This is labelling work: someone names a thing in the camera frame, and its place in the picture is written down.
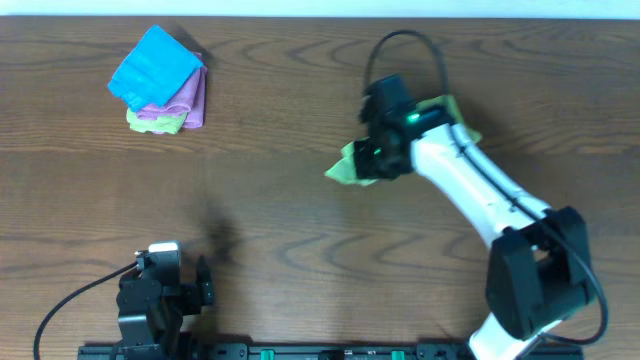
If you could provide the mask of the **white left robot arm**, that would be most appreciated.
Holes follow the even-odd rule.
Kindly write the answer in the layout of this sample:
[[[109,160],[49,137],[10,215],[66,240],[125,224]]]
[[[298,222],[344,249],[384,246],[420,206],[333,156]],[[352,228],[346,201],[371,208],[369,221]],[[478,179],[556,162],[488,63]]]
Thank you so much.
[[[183,320],[198,315],[214,303],[211,270],[204,257],[196,264],[196,280],[180,280],[180,255],[176,251],[144,252],[135,268],[119,280],[116,297],[122,339],[108,358],[123,360],[206,360],[211,347],[183,332]]]

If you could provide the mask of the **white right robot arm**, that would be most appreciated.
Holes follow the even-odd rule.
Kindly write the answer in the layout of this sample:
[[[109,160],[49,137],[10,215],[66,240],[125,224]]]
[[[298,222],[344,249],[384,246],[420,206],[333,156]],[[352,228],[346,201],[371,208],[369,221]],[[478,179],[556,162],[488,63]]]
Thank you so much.
[[[552,209],[511,180],[441,104],[372,101],[361,120],[368,135],[354,144],[357,177],[429,180],[489,250],[490,314],[468,341],[473,356],[524,359],[544,340],[570,344],[553,328],[603,299],[582,216]]]

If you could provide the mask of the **light green microfiber cloth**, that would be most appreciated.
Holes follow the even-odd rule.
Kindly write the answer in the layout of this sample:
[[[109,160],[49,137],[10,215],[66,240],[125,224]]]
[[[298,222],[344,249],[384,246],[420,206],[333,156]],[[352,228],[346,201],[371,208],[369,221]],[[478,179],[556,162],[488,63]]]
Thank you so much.
[[[447,113],[452,116],[455,124],[464,127],[473,143],[478,143],[482,139],[480,132],[469,127],[457,106],[452,95],[442,95],[436,98],[422,100],[417,103],[417,109],[434,110],[437,106],[446,107],[449,105]],[[390,180],[390,177],[375,174],[373,166],[366,165],[365,152],[368,147],[368,137],[354,140],[345,145],[341,150],[342,159],[328,169],[324,175],[343,185],[368,186],[378,180]]]

